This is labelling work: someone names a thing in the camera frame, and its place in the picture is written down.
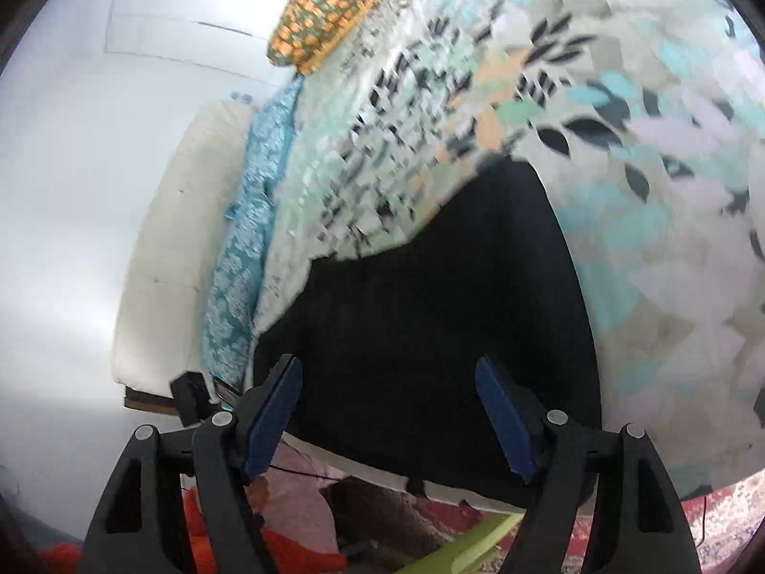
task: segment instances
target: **round metal bolt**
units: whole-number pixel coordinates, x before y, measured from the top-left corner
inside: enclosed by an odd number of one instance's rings
[[[141,427],[135,430],[135,437],[138,440],[145,440],[150,438],[153,433],[154,428],[151,425],[141,425]]]
[[[565,425],[568,422],[568,414],[563,410],[550,410],[547,413],[547,420],[553,425]]]
[[[640,427],[640,425],[635,425],[634,423],[630,423],[630,425],[626,426],[626,432],[633,438],[637,439],[641,439],[645,435],[645,429]]]
[[[231,412],[216,412],[213,414],[213,425],[216,427],[223,427],[228,425],[234,419],[234,415]]]

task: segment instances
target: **floral bedsheet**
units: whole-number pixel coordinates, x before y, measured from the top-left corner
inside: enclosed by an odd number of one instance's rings
[[[765,467],[764,99],[729,0],[384,0],[305,82],[255,334],[311,258],[405,243],[482,166],[527,161],[605,427],[644,425],[682,496],[739,481]]]

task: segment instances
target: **green plastic object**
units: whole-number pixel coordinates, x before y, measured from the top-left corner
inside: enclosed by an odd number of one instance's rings
[[[396,574],[472,574],[498,554],[496,545],[522,518],[523,514],[492,514],[441,550]]]

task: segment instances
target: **black cable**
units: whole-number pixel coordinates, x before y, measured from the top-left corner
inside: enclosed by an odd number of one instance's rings
[[[696,548],[699,548],[707,538],[707,498],[704,497],[704,514],[701,518],[701,541],[696,544]]]
[[[274,466],[274,464],[269,464],[269,468],[273,468],[275,471],[288,472],[290,475],[301,475],[301,477],[311,477],[313,479],[326,479],[327,481],[338,480],[336,477],[323,477],[322,475],[312,475],[311,473],[307,473],[307,472],[293,471],[290,468],[282,468],[281,466]]]

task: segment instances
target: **black garment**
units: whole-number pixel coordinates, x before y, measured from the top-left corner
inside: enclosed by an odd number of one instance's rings
[[[525,507],[478,398],[476,361],[506,366],[548,408],[601,427],[579,281],[542,183],[503,159],[419,235],[355,261],[313,262],[255,352],[305,367],[288,432],[357,462]]]

